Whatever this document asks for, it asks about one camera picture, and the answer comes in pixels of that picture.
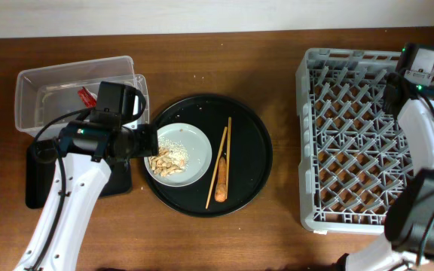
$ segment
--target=round black tray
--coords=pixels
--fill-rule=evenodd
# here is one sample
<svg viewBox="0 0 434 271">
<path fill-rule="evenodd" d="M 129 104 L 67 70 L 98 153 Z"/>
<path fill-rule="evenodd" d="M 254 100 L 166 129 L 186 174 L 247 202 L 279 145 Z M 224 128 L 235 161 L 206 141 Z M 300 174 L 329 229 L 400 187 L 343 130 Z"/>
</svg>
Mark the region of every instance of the round black tray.
<svg viewBox="0 0 434 271">
<path fill-rule="evenodd" d="M 215 158 L 229 117 L 232 130 L 228 198 L 216 202 L 214 188 L 209 208 L 205 209 Z M 154 119 L 158 128 L 171 123 L 188 123 L 199 128 L 212 146 L 212 162 L 200 180 L 185 187 L 167 187 L 145 170 L 148 185 L 170 208 L 202 218 L 226 215 L 244 207 L 265 186 L 272 167 L 272 144 L 264 124 L 251 109 L 223 96 L 192 96 L 171 105 Z"/>
</svg>

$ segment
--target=red object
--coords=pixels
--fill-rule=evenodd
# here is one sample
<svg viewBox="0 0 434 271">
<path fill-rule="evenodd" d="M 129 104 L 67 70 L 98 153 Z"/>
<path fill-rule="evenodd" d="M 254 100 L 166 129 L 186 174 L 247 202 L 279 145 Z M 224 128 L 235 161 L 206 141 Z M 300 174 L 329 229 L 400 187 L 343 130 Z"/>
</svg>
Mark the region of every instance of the red object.
<svg viewBox="0 0 434 271">
<path fill-rule="evenodd" d="M 78 95 L 80 96 L 81 101 L 85 104 L 87 108 L 92 108 L 96 106 L 95 98 L 91 96 L 90 91 L 88 91 L 86 87 L 83 87 L 81 90 L 79 90 Z"/>
</svg>

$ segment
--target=white wall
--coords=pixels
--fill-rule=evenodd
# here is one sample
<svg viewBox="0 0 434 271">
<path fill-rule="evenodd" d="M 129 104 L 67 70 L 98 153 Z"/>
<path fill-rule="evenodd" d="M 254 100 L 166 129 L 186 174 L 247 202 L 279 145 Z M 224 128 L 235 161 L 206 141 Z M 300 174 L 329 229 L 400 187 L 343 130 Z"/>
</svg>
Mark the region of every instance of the white wall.
<svg viewBox="0 0 434 271">
<path fill-rule="evenodd" d="M 0 38 L 434 26 L 434 0 L 0 0 Z"/>
</svg>

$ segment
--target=wire grid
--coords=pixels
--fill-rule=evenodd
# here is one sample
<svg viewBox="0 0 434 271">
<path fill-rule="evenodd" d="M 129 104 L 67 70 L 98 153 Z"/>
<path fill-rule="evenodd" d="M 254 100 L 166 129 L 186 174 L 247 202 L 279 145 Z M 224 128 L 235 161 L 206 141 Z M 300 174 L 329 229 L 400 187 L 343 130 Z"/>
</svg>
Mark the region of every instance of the wire grid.
<svg viewBox="0 0 434 271">
<path fill-rule="evenodd" d="M 412 179 L 405 135 L 382 110 L 386 70 L 310 70 L 315 221 L 383 225 Z"/>
</svg>

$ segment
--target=chopstick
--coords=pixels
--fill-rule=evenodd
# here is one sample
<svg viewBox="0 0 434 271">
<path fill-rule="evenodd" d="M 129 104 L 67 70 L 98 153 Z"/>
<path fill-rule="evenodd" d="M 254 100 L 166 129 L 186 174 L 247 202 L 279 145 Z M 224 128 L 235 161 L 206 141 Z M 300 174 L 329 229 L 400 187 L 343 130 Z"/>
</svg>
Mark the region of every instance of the chopstick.
<svg viewBox="0 0 434 271">
<path fill-rule="evenodd" d="M 227 196 L 229 194 L 229 165 L 231 163 L 231 130 L 232 130 L 232 117 L 229 117 L 229 128 L 227 130 L 227 155 L 226 155 L 226 161 L 227 161 L 227 172 L 225 176 L 225 199 L 227 199 Z"/>
<path fill-rule="evenodd" d="M 212 196 L 212 189 L 214 187 L 215 175 L 217 174 L 217 169 L 219 168 L 219 158 L 222 155 L 222 148 L 224 148 L 225 135 L 227 135 L 227 127 L 224 128 L 224 134 L 222 135 L 222 140 L 220 141 L 219 153 L 217 154 L 217 160 L 215 161 L 214 174 L 212 175 L 212 182 L 210 183 L 209 196 L 207 197 L 207 204 L 205 209 L 209 208 L 210 197 Z"/>
</svg>

